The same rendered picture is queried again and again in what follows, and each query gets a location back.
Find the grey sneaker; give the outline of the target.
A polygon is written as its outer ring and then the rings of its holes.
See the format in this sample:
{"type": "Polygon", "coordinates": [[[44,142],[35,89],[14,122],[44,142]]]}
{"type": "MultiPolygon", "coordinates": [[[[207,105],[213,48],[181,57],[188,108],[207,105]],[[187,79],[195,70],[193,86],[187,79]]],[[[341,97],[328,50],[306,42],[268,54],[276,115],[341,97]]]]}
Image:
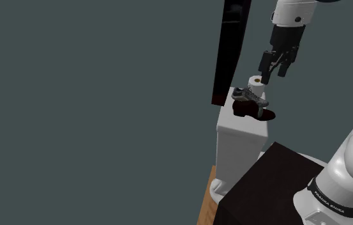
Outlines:
{"type": "Polygon", "coordinates": [[[237,101],[254,101],[259,107],[267,107],[269,102],[254,94],[251,87],[234,88],[232,98],[237,101]]]}

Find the dark leather shoe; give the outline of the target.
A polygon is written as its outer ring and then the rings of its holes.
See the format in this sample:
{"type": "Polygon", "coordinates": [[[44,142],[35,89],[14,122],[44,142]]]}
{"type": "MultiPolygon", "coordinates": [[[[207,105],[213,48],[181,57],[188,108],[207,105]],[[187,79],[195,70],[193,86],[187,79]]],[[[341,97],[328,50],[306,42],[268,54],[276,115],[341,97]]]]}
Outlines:
{"type": "Polygon", "coordinates": [[[261,108],[253,101],[234,101],[232,109],[233,114],[239,117],[250,116],[259,121],[269,121],[276,118],[273,111],[261,108]]]}

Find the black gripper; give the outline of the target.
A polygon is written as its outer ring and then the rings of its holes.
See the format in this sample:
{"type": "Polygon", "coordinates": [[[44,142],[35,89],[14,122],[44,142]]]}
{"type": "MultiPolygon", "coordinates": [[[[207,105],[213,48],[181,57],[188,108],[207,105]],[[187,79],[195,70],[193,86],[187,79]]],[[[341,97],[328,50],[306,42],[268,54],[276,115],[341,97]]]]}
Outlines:
{"type": "Polygon", "coordinates": [[[261,83],[267,85],[273,71],[273,67],[278,63],[282,56],[280,52],[287,51],[280,62],[278,71],[279,77],[285,77],[289,66],[295,62],[299,44],[301,42],[306,26],[299,27],[280,27],[273,26],[270,44],[272,50],[264,51],[258,71],[261,73],[261,83]]]}

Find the dark robot stand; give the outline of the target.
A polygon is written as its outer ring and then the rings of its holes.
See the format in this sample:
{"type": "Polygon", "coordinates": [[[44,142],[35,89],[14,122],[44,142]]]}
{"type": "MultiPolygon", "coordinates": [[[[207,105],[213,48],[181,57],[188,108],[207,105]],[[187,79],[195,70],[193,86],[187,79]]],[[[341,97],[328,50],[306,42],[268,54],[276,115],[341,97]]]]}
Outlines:
{"type": "Polygon", "coordinates": [[[219,202],[213,225],[304,225],[293,196],[323,168],[274,142],[219,202]]]}

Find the white toilet paper roll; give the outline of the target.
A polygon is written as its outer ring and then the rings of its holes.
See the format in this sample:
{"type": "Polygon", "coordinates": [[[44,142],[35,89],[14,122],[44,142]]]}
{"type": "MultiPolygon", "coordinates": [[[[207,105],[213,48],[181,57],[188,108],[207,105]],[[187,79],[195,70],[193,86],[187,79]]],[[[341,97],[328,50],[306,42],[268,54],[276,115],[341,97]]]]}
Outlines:
{"type": "Polygon", "coordinates": [[[253,75],[249,78],[248,86],[250,87],[251,91],[258,97],[261,97],[264,88],[266,87],[265,84],[261,83],[262,76],[261,75],[253,75]]]}

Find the tall black panel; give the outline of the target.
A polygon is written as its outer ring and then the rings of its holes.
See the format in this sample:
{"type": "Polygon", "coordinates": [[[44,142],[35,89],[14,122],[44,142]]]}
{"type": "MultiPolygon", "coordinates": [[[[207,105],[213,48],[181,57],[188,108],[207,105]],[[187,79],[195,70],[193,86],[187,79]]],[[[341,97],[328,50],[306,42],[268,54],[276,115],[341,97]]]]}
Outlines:
{"type": "Polygon", "coordinates": [[[252,0],[224,0],[211,103],[223,106],[236,71],[252,0]]]}

